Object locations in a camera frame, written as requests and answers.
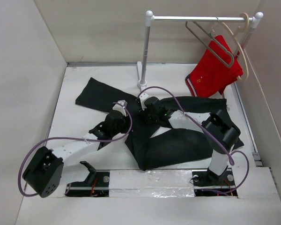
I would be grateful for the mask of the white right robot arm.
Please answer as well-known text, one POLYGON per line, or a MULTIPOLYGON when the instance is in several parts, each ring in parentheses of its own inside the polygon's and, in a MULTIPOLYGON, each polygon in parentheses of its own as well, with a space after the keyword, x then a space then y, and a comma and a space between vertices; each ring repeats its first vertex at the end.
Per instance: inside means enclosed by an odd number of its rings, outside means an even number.
POLYGON ((181 109, 173 110, 165 107, 157 97, 150 97, 146 93, 139 96, 139 101, 140 112, 146 121, 164 128, 187 129, 205 135, 213 152, 207 171, 193 178, 197 186, 217 185, 223 181, 231 149, 241 134, 225 111, 190 113, 181 109))

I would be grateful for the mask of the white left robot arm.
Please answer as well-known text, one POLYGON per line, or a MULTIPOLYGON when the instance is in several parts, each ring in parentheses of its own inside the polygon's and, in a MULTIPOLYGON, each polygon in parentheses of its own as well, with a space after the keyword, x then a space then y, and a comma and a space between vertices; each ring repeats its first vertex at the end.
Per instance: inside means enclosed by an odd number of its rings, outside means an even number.
POLYGON ((68 144, 53 149, 44 146, 50 138, 40 141, 32 147, 21 163, 17 180, 20 193, 25 197, 29 196, 24 192, 21 180, 25 180, 33 188, 33 196, 42 198, 51 195, 60 185, 73 182, 92 185, 95 181, 95 168, 87 161, 75 165, 73 162, 118 141, 118 134, 122 135, 121 138, 126 137, 131 129, 130 113, 112 110, 104 121, 82 138, 66 137, 68 144))

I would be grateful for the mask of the black trousers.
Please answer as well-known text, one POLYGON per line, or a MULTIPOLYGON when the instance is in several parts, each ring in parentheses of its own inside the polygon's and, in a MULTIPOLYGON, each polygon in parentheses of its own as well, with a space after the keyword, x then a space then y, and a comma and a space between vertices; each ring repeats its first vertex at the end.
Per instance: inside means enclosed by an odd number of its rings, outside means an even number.
POLYGON ((158 136, 153 134, 160 128, 147 124, 139 115, 137 97, 105 83, 90 78, 75 103, 90 109, 108 113, 112 103, 127 102, 133 127, 125 144, 143 171, 158 167, 192 162, 210 158, 213 152, 206 136, 199 131, 170 129, 158 136))

